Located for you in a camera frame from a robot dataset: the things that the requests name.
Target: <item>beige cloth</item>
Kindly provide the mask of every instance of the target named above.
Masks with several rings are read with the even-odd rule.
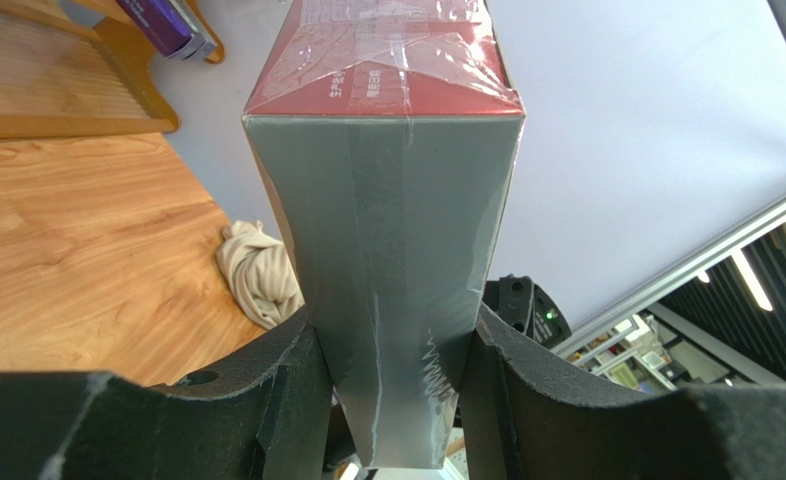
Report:
[[[268,330],[304,305],[286,247],[261,222],[233,222],[222,236],[218,266],[248,318]]]

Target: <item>wooden table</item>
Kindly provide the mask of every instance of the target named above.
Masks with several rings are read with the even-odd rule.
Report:
[[[227,222],[160,134],[0,142],[0,371],[172,383],[261,335]]]

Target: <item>red box top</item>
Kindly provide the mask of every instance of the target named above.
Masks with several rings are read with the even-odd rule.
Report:
[[[295,0],[251,115],[520,115],[483,0]]]

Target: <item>screw hole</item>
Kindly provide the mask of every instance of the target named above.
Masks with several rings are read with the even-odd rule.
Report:
[[[204,385],[206,383],[214,382],[217,378],[218,373],[212,370],[198,370],[197,372],[189,373],[185,377],[181,378],[176,383],[176,386],[191,387],[194,385]]]

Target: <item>plastic wrap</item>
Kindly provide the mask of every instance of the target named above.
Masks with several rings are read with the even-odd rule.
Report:
[[[439,468],[523,123],[484,4],[295,0],[243,122],[361,460]]]

